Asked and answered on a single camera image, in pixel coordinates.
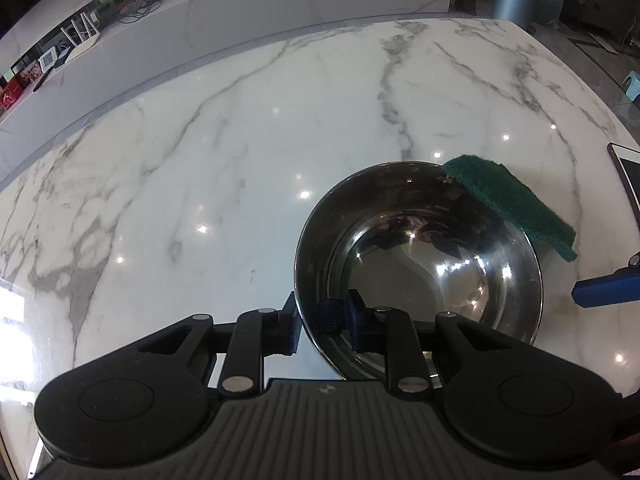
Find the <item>white router with antennas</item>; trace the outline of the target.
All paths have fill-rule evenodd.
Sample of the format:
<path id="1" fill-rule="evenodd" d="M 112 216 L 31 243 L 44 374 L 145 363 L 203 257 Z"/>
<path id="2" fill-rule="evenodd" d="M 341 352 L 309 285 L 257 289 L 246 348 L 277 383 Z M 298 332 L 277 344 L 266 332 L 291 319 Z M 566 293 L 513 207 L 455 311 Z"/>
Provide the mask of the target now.
<path id="1" fill-rule="evenodd" d="M 71 18 L 70 24 L 61 27 L 61 32 L 70 45 L 65 58 L 66 64 L 91 49 L 101 37 L 99 29 L 86 12 L 81 12 L 79 18 Z"/>

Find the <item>green scouring pad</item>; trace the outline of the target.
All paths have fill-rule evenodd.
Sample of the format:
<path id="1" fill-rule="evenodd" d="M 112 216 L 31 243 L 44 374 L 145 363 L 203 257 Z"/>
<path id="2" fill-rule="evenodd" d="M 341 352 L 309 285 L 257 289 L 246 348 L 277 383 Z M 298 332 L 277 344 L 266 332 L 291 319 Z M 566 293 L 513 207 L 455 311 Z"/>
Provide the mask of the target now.
<path id="1" fill-rule="evenodd" d="M 461 155 L 442 165 L 448 177 L 531 240 L 551 247 L 565 261 L 577 259 L 576 232 L 506 166 L 475 155 Z"/>

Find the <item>stainless steel bowl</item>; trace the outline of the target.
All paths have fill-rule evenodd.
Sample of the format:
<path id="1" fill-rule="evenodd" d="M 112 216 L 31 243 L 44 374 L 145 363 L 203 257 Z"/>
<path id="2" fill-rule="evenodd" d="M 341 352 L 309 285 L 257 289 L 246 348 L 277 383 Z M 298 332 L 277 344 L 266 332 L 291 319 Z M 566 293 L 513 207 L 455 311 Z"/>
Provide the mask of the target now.
<path id="1" fill-rule="evenodd" d="M 454 311 L 534 342 L 544 286 L 527 235 L 431 162 L 386 162 L 347 177 L 318 201 L 296 248 L 294 292 L 306 332 L 347 379 L 380 378 L 384 359 L 354 349 L 337 301 L 416 322 Z"/>

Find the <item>red gift box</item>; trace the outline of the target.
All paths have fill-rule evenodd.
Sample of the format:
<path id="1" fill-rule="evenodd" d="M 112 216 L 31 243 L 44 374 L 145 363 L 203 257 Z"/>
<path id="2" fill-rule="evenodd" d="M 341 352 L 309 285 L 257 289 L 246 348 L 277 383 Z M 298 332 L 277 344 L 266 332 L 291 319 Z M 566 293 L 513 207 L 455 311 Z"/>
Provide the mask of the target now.
<path id="1" fill-rule="evenodd" d="M 9 110 L 23 94 L 23 86 L 17 79 L 12 79 L 0 92 L 0 107 L 2 112 Z"/>

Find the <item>white marble sideboard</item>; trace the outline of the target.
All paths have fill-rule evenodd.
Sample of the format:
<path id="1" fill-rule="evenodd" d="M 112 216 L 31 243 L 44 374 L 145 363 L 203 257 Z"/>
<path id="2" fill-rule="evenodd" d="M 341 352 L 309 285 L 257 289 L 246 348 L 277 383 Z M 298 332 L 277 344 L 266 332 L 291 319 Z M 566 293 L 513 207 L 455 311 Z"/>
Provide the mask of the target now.
<path id="1" fill-rule="evenodd" d="M 134 24 L 104 32 L 86 52 L 27 91 L 1 119 L 1 177 L 93 120 L 105 105 L 164 73 L 247 41 L 390 15 L 445 13 L 450 0 L 164 0 Z"/>

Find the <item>small blue stool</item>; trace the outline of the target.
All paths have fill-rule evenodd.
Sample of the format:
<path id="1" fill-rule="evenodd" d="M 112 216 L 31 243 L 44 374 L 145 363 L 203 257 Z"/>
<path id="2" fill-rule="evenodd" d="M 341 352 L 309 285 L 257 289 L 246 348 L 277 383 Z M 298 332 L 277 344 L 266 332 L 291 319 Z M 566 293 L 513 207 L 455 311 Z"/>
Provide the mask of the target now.
<path id="1" fill-rule="evenodd" d="M 627 100 L 634 102 L 640 96 L 640 75 L 631 70 L 623 80 L 622 87 Z"/>

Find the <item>white tablet device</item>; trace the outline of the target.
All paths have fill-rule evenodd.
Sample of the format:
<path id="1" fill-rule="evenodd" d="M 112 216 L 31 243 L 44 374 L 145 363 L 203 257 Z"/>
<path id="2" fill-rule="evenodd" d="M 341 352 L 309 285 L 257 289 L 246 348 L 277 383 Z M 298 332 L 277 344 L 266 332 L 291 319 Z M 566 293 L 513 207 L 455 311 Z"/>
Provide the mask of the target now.
<path id="1" fill-rule="evenodd" d="M 610 142 L 608 154 L 623 183 L 632 212 L 636 217 L 640 214 L 640 152 L 626 146 Z"/>

